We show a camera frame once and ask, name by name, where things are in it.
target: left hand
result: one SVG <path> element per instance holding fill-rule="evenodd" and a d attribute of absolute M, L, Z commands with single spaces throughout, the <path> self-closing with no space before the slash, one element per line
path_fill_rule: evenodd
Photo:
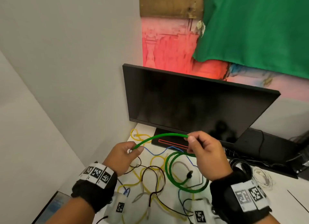
<path fill-rule="evenodd" d="M 104 160 L 103 165 L 111 168 L 117 173 L 118 177 L 123 175 L 129 169 L 132 161 L 144 150 L 144 147 L 140 146 L 128 153 L 128 149 L 132 149 L 134 146 L 136 146 L 136 143 L 132 141 L 116 144 Z"/>

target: hand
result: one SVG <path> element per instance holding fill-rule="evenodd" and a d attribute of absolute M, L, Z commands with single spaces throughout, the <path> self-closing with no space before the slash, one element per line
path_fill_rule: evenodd
<path fill-rule="evenodd" d="M 140 146 L 128 153 L 128 149 L 132 149 L 134 146 L 136 146 L 136 143 L 134 142 L 123 142 L 116 144 L 104 160 L 103 165 L 115 171 L 118 177 L 123 175 L 129 169 L 132 161 L 136 159 L 144 150 L 144 147 Z"/>
<path fill-rule="evenodd" d="M 197 167 L 205 178 L 214 181 L 233 172 L 219 140 L 203 131 L 192 132 L 188 135 L 189 148 L 187 152 L 195 154 Z"/>

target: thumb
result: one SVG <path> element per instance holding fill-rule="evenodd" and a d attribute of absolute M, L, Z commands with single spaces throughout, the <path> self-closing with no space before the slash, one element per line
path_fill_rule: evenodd
<path fill-rule="evenodd" d="M 139 146 L 137 149 L 134 149 L 132 152 L 130 152 L 128 154 L 129 158 L 131 161 L 135 160 L 135 158 L 137 158 L 141 152 L 144 150 L 143 146 Z"/>
<path fill-rule="evenodd" d="M 195 156 L 202 155 L 205 152 L 202 145 L 195 139 L 194 136 L 189 136 L 188 142 L 189 142 L 188 151 L 189 152 L 193 151 Z"/>

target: black monitor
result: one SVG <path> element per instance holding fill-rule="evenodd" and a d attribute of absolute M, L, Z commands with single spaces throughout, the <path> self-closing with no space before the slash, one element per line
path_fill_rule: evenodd
<path fill-rule="evenodd" d="M 164 130 L 202 130 L 234 143 L 280 96 L 260 87 L 123 65 L 129 119 Z"/>

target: mural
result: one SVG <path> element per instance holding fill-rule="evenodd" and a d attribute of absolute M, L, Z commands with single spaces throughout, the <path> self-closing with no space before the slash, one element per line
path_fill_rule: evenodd
<path fill-rule="evenodd" d="M 195 19 L 142 18 L 143 66 L 278 90 L 309 101 L 309 79 L 224 61 L 192 58 L 199 31 Z"/>

